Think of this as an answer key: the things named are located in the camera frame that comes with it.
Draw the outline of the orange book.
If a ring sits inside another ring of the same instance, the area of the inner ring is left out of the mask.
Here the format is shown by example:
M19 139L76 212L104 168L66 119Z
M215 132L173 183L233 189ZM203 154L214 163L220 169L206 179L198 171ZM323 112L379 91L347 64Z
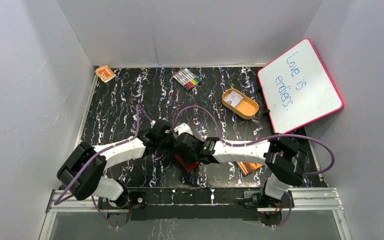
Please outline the orange book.
M252 174L253 172L260 169L263 165L259 163L249 163L249 162L242 162L237 161L236 165L239 167L239 170L244 176L248 176Z

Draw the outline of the pack of coloured markers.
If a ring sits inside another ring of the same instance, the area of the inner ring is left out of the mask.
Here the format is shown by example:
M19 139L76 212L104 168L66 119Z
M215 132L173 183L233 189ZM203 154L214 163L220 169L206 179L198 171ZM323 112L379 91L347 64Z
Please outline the pack of coloured markers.
M188 68L182 68L172 76L178 83L180 83L187 91L198 86L202 79L195 75Z

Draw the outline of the white credit card in tray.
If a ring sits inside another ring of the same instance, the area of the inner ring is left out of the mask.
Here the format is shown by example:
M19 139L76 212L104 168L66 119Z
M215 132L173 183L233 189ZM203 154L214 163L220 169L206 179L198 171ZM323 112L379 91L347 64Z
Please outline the white credit card in tray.
M231 105L232 107L236 108L240 103L241 101L244 99L244 97L242 96L241 93L235 91L235 90L232 90L225 98L225 102L229 105Z

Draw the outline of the red leather card holder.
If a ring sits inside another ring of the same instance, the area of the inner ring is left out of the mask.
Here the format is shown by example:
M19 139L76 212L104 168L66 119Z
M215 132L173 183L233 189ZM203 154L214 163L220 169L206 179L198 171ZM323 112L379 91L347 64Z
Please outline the red leather card holder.
M193 163L186 163L179 154L175 154L174 156L177 161L183 166L187 173L190 173L200 165L198 161L195 161Z

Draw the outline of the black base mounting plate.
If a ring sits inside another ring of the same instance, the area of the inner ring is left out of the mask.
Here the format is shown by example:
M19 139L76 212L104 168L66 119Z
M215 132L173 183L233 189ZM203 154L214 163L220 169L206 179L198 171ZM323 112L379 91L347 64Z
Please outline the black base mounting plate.
M133 221L242 219L277 223L290 205L288 196L269 198L260 187L135 187L119 208L131 213Z

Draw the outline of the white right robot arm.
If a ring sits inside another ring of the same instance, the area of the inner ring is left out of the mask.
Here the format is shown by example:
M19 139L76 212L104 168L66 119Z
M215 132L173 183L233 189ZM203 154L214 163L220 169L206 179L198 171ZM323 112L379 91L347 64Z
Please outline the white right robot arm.
M259 142L223 142L217 137L202 141L184 132L174 140L174 149L185 168L194 163L243 162L261 164L271 172L260 195L268 207L275 207L291 187L304 183L307 154L293 140L280 134Z

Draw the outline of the yellow oval tray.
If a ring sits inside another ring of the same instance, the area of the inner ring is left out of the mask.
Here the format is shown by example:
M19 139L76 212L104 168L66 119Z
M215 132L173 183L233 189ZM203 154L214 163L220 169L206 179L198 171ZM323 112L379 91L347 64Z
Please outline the yellow oval tray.
M240 104L237 107L232 107L228 103L225 102L225 97L231 92L231 91L237 91L238 93L242 94L243 100L240 102ZM239 90L235 88L227 89L223 94L221 98L222 104L227 107L229 110L231 110L233 113L238 115L244 120L250 120L252 119L257 112L259 111L259 104L251 99L250 97L246 96L244 93L240 92Z

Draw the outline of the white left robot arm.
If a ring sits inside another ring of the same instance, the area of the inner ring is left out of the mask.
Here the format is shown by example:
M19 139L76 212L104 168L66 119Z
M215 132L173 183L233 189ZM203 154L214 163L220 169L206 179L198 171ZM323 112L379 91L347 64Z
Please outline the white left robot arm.
M92 146L82 142L57 171L56 177L78 201L99 197L117 208L124 208L130 200L129 189L117 179L104 177L104 171L170 149L173 140L172 124L159 119L151 128L139 131L137 136L113 144Z

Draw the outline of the pink framed whiteboard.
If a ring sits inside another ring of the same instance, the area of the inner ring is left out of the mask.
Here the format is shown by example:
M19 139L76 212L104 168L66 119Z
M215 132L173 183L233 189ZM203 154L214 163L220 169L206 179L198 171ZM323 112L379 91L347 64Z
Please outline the pink framed whiteboard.
M275 133L289 133L344 107L309 38L260 69L257 77Z

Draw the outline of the small orange card box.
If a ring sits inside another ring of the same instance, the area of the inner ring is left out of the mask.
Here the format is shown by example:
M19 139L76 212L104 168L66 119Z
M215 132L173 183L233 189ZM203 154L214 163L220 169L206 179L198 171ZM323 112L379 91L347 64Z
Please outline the small orange card box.
M116 77L116 74L108 65L98 67L95 73L103 83L107 83Z

